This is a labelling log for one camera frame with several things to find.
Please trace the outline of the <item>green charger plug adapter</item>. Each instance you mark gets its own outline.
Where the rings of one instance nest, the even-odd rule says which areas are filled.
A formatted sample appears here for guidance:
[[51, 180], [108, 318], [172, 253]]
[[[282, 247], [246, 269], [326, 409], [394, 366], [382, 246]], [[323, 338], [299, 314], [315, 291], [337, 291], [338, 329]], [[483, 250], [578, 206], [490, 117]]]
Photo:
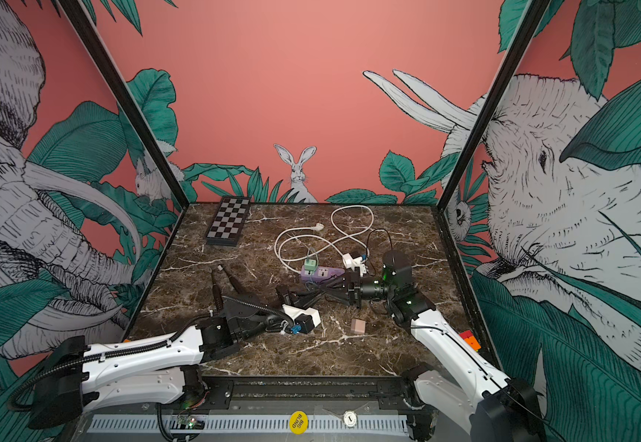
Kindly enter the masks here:
[[304, 261], [304, 270], [313, 274], [318, 268], [318, 260], [315, 258], [306, 258]]

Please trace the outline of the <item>pink cube block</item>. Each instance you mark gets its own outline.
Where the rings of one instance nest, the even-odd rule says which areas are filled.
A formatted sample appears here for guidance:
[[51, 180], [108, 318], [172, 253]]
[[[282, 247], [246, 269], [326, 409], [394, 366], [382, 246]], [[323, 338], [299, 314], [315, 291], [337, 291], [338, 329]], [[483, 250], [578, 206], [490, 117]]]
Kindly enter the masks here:
[[351, 332], [354, 334], [365, 334], [366, 333], [366, 321], [353, 318], [351, 320]]

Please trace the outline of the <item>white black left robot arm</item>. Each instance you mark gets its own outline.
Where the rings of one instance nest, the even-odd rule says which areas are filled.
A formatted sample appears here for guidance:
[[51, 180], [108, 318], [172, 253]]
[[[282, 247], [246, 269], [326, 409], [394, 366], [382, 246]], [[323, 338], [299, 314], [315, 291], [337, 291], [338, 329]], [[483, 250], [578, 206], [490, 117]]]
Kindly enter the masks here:
[[214, 397], [201, 364], [237, 353], [241, 342], [259, 334], [308, 333], [319, 323], [313, 309], [274, 309], [251, 296], [222, 296], [215, 311], [193, 317], [175, 333], [119, 344], [67, 339], [42, 371], [14, 390], [7, 407], [28, 414], [30, 429], [58, 427], [85, 412], [133, 403], [172, 404], [188, 413]]

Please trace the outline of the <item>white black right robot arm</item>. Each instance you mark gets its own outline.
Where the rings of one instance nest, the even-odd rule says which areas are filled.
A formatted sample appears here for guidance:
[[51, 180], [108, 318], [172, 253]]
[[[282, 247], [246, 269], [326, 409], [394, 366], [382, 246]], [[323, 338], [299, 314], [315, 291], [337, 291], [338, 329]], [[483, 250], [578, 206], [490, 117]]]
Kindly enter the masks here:
[[388, 315], [426, 347], [450, 374], [446, 380], [427, 370], [412, 378], [414, 396], [461, 427], [473, 441], [544, 441], [547, 438], [539, 400], [524, 380], [510, 378], [482, 357], [417, 287], [412, 263], [399, 250], [382, 258], [382, 272], [364, 273], [362, 263], [342, 274], [310, 284], [304, 292], [283, 285], [276, 293], [291, 317], [307, 315], [323, 297], [347, 306], [385, 300]]

